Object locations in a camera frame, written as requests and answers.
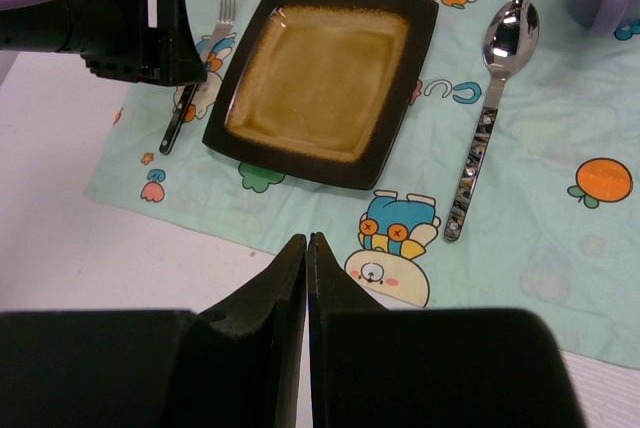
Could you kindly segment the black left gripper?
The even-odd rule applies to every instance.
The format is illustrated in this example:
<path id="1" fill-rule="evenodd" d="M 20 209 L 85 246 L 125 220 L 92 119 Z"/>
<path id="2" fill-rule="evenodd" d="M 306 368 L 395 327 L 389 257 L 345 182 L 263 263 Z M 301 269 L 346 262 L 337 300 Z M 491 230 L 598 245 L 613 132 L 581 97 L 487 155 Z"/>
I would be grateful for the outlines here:
<path id="1" fill-rule="evenodd" d="M 98 77 L 158 86 L 206 78 L 185 0 L 53 0 L 1 12 L 1 49 L 77 54 Z"/>

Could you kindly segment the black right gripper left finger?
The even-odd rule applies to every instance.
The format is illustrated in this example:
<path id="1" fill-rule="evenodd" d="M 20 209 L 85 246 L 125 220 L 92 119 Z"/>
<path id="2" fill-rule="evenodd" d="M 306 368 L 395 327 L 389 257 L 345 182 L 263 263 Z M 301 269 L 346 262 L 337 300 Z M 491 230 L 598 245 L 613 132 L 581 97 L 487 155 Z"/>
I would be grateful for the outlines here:
<path id="1" fill-rule="evenodd" d="M 292 427 L 306 239 L 201 313 L 1 316 L 5 427 Z"/>

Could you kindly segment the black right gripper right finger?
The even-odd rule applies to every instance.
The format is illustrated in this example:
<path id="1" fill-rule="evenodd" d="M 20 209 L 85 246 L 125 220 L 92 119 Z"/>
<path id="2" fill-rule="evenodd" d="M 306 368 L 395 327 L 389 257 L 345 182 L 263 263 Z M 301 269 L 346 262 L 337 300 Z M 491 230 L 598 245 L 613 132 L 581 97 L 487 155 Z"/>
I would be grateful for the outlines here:
<path id="1" fill-rule="evenodd" d="M 317 427 L 582 427 L 554 337 L 513 308 L 390 310 L 316 233 L 307 251 Z"/>

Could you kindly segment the silver fork patterned handle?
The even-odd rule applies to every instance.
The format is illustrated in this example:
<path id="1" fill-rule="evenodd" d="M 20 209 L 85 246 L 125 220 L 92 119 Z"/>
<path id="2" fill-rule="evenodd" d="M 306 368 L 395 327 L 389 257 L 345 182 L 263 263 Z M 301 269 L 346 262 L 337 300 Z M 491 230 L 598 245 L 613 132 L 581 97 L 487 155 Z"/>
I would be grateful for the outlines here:
<path id="1" fill-rule="evenodd" d="M 235 22 L 235 14 L 236 0 L 220 0 L 217 23 L 207 43 L 200 52 L 200 58 L 204 65 L 208 63 L 209 55 L 214 46 L 231 32 Z M 171 120 L 159 146 L 159 152 L 161 154 L 169 155 L 171 153 L 180 128 L 186 118 L 188 107 L 200 86 L 201 82 L 186 85 L 182 88 L 182 93 L 178 98 Z"/>

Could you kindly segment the square brown glazed plate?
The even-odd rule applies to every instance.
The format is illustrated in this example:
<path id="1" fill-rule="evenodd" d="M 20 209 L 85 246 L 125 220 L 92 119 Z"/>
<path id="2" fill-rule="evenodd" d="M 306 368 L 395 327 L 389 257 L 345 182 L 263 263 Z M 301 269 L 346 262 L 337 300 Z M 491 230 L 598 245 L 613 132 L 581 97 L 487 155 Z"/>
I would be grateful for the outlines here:
<path id="1" fill-rule="evenodd" d="M 261 0 L 203 144 L 292 177 L 371 189 L 410 104 L 438 10 L 431 0 Z"/>

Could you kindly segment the green cartoon print cloth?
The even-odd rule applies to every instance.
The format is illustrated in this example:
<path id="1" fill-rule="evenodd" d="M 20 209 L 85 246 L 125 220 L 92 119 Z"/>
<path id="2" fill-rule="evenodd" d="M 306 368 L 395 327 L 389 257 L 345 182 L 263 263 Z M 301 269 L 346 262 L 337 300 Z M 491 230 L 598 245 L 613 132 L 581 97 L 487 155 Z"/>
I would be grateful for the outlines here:
<path id="1" fill-rule="evenodd" d="M 507 305 L 537 312 L 567 351 L 639 364 L 639 27 L 591 37 L 564 0 L 532 0 L 537 49 L 504 91 L 460 238 L 400 252 L 364 233 L 445 217 L 480 113 L 481 40 L 508 0 L 440 0 L 426 65 L 378 182 L 385 197 L 271 173 L 208 150 L 208 115 L 157 148 L 172 93 L 132 87 L 87 188 L 89 197 L 276 252 L 321 232 L 346 261 L 387 248 L 425 274 L 432 307 Z"/>

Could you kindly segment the silver spoon patterned handle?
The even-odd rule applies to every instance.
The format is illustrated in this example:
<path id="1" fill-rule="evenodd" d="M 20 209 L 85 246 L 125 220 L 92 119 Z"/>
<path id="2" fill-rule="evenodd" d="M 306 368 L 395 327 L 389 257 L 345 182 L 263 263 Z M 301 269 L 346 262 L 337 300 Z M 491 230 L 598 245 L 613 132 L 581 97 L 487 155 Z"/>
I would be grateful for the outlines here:
<path id="1" fill-rule="evenodd" d="M 531 0 L 510 0 L 486 30 L 482 55 L 490 82 L 444 226 L 448 242 L 457 241 L 463 231 L 505 85 L 532 58 L 539 33 L 539 15 Z"/>

